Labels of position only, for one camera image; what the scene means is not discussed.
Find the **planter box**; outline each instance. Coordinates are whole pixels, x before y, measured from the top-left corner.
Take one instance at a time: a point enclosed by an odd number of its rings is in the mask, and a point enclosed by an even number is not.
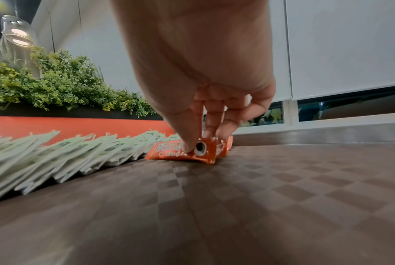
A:
[[[5,110],[0,110],[0,116],[6,117],[49,117],[49,118],[93,118],[121,120],[164,120],[160,115],[148,115],[138,118],[136,113],[129,111],[105,111],[94,107],[81,106],[71,111],[66,108],[52,106],[49,111],[33,107],[25,103],[11,103]]]

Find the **green foliage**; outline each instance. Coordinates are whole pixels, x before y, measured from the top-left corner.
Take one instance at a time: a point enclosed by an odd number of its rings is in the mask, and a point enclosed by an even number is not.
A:
[[[0,62],[0,102],[25,102],[48,110],[50,106],[68,111],[79,106],[103,110],[134,111],[138,117],[156,114],[138,93],[114,90],[85,56],[72,57],[68,51],[47,53],[32,49],[31,59],[41,70],[37,79],[25,67]]]

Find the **orange wall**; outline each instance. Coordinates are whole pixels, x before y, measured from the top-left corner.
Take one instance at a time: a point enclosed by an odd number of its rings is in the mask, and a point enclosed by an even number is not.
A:
[[[78,134],[95,134],[97,137],[106,133],[117,134],[118,138],[136,136],[146,131],[159,131],[166,136],[174,130],[163,120],[116,120],[85,118],[40,118],[40,117],[0,117],[0,136],[21,138],[33,134],[45,134],[52,130],[60,133],[47,144],[53,144]]]

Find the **ceiling light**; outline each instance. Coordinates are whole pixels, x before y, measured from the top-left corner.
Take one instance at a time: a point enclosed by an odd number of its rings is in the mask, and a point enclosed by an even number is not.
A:
[[[11,32],[20,35],[20,36],[27,36],[27,33],[25,31],[22,31],[21,29],[18,28],[12,28]]]
[[[21,46],[28,46],[28,45],[30,45],[28,42],[26,42],[26,41],[20,41],[20,40],[17,40],[17,39],[13,39],[13,42],[15,43],[15,44],[18,44],[18,45],[21,45]]]

